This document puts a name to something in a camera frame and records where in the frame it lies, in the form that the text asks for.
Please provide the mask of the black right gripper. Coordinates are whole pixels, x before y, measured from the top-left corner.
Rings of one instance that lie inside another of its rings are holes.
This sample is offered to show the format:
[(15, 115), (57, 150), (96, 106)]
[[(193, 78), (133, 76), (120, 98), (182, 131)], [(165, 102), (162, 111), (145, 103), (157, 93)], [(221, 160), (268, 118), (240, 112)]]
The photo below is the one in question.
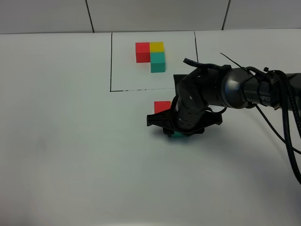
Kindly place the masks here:
[(195, 134), (203, 134), (205, 132), (205, 128), (213, 125), (221, 125), (222, 123), (222, 115), (220, 113), (213, 113), (211, 111), (205, 111), (203, 116), (200, 118), (200, 121), (197, 122), (197, 124), (191, 129), (180, 128), (176, 124), (176, 119), (180, 122), (181, 126), (187, 127), (188, 125), (191, 125), (190, 122), (186, 124), (183, 123), (184, 120), (181, 118), (176, 118), (173, 111), (169, 109), (160, 113), (147, 115), (147, 126), (154, 125), (160, 127), (163, 129), (163, 133), (167, 136), (176, 131), (189, 137)]

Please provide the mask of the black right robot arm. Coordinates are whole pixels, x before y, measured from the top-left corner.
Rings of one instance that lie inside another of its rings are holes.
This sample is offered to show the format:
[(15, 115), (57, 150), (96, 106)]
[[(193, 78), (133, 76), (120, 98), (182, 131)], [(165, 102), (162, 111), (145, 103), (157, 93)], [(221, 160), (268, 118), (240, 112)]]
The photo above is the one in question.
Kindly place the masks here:
[(260, 71), (254, 67), (232, 68), (230, 65), (200, 67), (188, 75), (174, 75), (175, 97), (171, 107), (147, 115), (147, 126), (158, 126), (164, 134), (184, 136), (202, 134), (205, 128), (222, 123), (228, 108), (253, 108), (256, 105), (274, 109), (283, 106), (292, 111), (301, 127), (301, 75), (279, 70)]

